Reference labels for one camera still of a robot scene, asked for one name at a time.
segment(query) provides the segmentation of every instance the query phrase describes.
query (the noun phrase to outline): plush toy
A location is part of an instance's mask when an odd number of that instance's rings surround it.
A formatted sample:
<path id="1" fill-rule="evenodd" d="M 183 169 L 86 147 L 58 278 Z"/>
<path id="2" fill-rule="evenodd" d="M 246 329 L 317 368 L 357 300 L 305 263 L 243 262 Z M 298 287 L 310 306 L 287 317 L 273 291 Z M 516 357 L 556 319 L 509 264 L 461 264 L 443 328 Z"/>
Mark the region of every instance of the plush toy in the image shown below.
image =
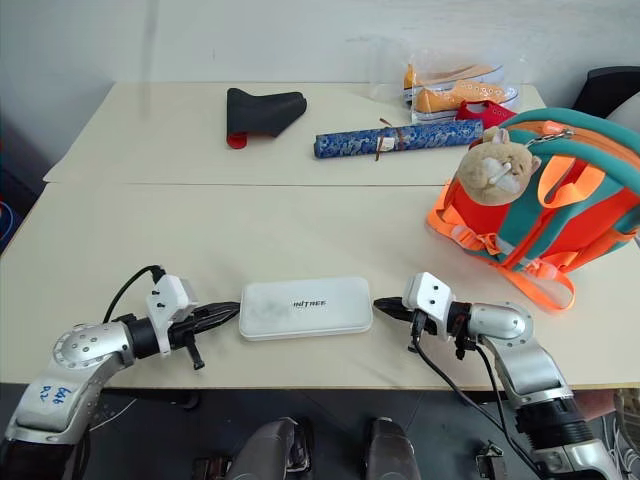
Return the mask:
<path id="1" fill-rule="evenodd" d="M 540 163 L 527 147 L 511 143 L 505 129 L 491 127 L 463 157 L 456 177 L 474 202 L 504 205 L 522 195 Z"/>

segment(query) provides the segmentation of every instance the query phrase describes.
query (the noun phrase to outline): white table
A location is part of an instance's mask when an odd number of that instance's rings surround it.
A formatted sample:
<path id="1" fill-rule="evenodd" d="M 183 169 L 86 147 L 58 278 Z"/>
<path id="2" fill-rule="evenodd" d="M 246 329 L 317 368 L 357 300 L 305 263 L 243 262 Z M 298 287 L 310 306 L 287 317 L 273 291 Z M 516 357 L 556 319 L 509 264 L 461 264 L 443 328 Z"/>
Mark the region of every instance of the white table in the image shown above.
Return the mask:
<path id="1" fill-rule="evenodd" d="M 250 282 L 361 275 L 372 298 L 400 295 L 428 270 L 467 301 L 511 300 L 530 309 L 536 336 L 577 388 L 640 386 L 633 355 L 640 322 L 628 246 L 571 274 L 575 307 L 550 315 L 497 272 L 424 226 L 439 187 L 49 185 L 0 260 L 0 381 L 29 382 L 57 337 L 99 322 L 140 266 L 162 263 L 188 278 L 202 303 L 238 300 Z M 150 281 L 116 313 L 144 314 Z M 367 333 L 244 341 L 237 320 L 204 333 L 207 366 L 185 351 L 116 375 L 118 387 L 439 389 L 407 352 L 409 324 L 377 313 Z M 473 354 L 425 338 L 434 360 L 464 388 L 486 389 Z"/>
<path id="2" fill-rule="evenodd" d="M 302 117 L 276 139 L 226 144 L 226 92 L 262 95 L 300 91 Z M 520 110 L 544 107 L 533 86 Z M 400 102 L 367 98 L 359 84 L 117 83 L 67 155 L 45 177 L 53 183 L 102 182 L 195 185 L 443 185 L 467 147 L 317 160 L 315 136 L 382 128 L 380 118 L 410 123 Z"/>

